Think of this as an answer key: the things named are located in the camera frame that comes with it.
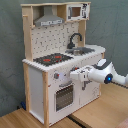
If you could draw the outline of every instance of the toy kitchen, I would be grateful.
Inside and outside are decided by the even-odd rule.
[[[21,5],[26,110],[46,128],[101,95],[99,83],[71,77],[104,57],[105,48],[85,44],[90,4]]]

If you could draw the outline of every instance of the oven door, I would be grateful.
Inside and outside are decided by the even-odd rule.
[[[49,88],[49,122],[56,123],[79,108],[80,86],[78,81],[69,81]]]

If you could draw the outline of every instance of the stovetop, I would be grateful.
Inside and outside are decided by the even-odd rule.
[[[56,63],[61,63],[61,62],[64,62],[64,61],[67,61],[70,59],[73,59],[73,57],[70,57],[70,56],[67,56],[64,54],[60,54],[60,53],[54,53],[51,55],[36,58],[33,61],[48,67],[50,65],[54,65]]]

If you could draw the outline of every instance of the oven window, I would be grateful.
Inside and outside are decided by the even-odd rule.
[[[73,85],[56,92],[56,111],[73,103]]]
[[[72,7],[72,17],[80,16],[81,7]]]

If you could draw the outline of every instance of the toy sink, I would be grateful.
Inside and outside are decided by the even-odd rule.
[[[65,53],[72,54],[74,56],[85,55],[90,52],[95,52],[95,50],[90,48],[85,48],[85,47],[78,47],[78,48],[68,49],[65,51]]]

